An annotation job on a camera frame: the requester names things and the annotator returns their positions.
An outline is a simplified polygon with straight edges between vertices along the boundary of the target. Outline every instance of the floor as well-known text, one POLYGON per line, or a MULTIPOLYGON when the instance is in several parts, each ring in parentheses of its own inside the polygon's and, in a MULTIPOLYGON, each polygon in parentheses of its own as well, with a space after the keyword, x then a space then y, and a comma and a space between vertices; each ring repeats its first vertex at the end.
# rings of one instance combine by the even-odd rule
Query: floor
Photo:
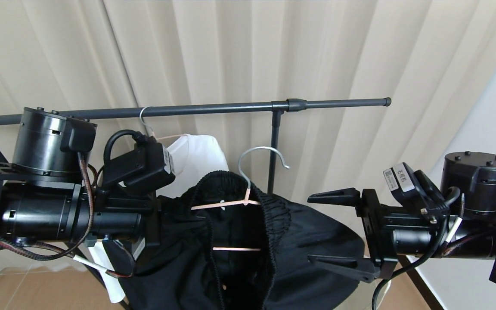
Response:
MULTIPOLYGON (((53 273, 44 267, 33 270, 6 268, 0 273, 0 310, 119 310, 108 301, 106 291, 91 273, 63 269, 53 273), (64 292, 71 298, 64 298, 64 292)), ((394 280, 380 310, 428 310, 407 275, 394 280)))

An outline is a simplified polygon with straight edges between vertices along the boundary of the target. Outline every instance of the baseboard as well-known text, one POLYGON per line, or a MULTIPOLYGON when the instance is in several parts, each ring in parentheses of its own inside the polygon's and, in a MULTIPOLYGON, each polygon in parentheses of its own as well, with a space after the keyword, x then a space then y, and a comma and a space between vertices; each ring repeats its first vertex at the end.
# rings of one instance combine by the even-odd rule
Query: baseboard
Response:
MULTIPOLYGON (((408 266, 411 263, 405 255, 398 255, 397 258, 403 267, 408 266)), ((437 300, 434 293, 428 287, 424 279, 422 279, 418 271, 407 271, 407 275, 411 278, 411 281, 413 281, 413 284, 415 284, 417 290, 420 292, 422 298, 424 298, 426 304, 428 304, 431 310, 445 310, 445 308, 441 305, 441 302, 437 300)))

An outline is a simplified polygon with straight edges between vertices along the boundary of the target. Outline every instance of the beige curtain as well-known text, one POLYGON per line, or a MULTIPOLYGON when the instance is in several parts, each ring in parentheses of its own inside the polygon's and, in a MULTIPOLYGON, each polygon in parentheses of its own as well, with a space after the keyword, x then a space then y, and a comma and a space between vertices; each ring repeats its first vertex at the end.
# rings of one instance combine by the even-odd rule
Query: beige curtain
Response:
MULTIPOLYGON (((389 108, 287 113, 277 194, 356 186, 393 202, 381 172, 431 169, 496 69, 496 0, 0 1, 0 114, 391 96, 389 108)), ((100 120, 91 163, 136 119, 100 120)), ((270 113, 151 118, 157 136, 217 137, 235 170, 269 145, 270 113)), ((0 127, 12 157, 16 126, 0 127)), ((118 141, 116 153, 132 147, 118 141)), ((267 183, 268 153, 245 163, 267 183)), ((353 210, 316 206, 358 232, 353 210)), ((0 253, 0 266, 16 265, 0 253)))

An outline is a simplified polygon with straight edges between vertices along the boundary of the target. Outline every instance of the black garment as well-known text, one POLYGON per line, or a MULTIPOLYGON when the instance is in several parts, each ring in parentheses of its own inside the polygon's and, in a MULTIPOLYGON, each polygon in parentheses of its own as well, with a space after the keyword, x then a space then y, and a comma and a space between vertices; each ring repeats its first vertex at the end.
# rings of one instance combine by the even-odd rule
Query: black garment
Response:
MULTIPOLYGON (((362 257, 364 251, 355 232, 317 210, 252 184, 250 199, 261 206, 191 211, 245 193, 242 177, 215 171, 180 198, 163 198, 160 248, 150 266, 138 271, 143 276, 120 279, 135 310, 329 310, 357 288, 358 281, 307 260, 308 254, 362 257)), ((112 243, 105 247, 114 266, 127 261, 112 243)))

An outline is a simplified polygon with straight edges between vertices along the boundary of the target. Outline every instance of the tile grout line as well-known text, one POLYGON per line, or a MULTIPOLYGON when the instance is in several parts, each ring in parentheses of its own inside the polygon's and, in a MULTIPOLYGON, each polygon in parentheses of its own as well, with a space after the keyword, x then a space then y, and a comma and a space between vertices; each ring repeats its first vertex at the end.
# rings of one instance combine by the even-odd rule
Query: tile grout line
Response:
POLYGON ((32 268, 32 266, 28 267, 28 270, 26 271, 26 273, 24 273, 22 280, 20 280, 20 283, 16 286, 16 290, 14 290, 14 292, 12 293, 12 296, 10 297, 9 301, 7 302, 4 310, 9 308, 10 302, 12 301, 14 296, 16 295, 16 292, 18 292, 18 289, 20 288, 20 285, 22 285, 22 282, 24 282, 24 279, 26 278, 26 275, 28 275, 28 271, 30 271, 30 268, 32 268))

